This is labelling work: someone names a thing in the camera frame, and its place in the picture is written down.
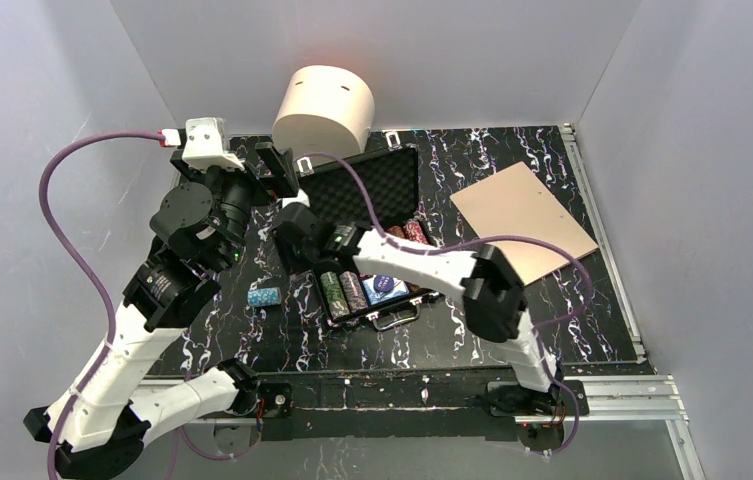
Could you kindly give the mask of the blue card deck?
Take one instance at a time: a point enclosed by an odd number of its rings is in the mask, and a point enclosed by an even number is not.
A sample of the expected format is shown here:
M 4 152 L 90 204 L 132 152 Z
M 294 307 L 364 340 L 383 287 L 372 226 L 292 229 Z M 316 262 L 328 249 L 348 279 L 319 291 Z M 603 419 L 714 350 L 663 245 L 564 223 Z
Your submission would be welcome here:
M 368 302 L 372 305 L 379 305 L 389 300 L 403 297 L 409 293 L 408 287 L 402 280 L 395 279 L 395 288 L 390 293 L 380 293 L 373 290 L 373 277 L 365 278 L 361 281 Z

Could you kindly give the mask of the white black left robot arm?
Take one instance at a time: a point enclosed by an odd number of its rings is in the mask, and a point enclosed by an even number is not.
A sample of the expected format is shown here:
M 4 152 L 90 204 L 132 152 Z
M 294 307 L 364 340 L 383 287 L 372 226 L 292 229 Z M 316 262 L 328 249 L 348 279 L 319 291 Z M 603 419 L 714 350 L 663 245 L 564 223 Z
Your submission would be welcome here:
M 55 402 L 24 419 L 48 447 L 52 479 L 112 479 L 164 434 L 217 412 L 261 420 L 272 404 L 256 373 L 236 359 L 151 395 L 137 389 L 219 293 L 216 275 L 243 259 L 253 209 L 296 195 L 292 153 L 259 144 L 269 170 L 259 176 L 229 149 L 224 122 L 214 117 L 152 138 L 173 150 L 184 182 L 152 217 L 150 251 L 122 300 L 113 301 L 101 280 L 93 280 L 108 326 L 84 369 Z

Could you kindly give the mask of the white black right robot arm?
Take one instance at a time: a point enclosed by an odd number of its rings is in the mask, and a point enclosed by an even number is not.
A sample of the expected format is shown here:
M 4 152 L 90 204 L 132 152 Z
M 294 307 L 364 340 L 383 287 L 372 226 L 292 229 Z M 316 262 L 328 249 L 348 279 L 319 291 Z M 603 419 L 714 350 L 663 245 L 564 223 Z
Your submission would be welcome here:
M 580 416 L 579 396 L 530 319 L 525 283 L 497 247 L 499 237 L 438 248 L 391 235 L 375 219 L 320 218 L 302 202 L 283 207 L 272 235 L 290 273 L 391 277 L 452 300 L 470 331 L 498 348 L 513 372 L 512 380 L 488 383 L 480 397 L 493 414 Z

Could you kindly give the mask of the blue small blind button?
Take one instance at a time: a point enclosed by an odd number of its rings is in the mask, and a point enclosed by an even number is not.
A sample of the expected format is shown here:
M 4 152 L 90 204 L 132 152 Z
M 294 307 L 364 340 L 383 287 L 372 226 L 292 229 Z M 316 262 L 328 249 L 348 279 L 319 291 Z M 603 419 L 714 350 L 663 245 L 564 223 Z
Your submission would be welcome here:
M 373 290 L 380 293 L 390 293 L 395 288 L 395 279 L 390 276 L 376 275 L 373 277 Z

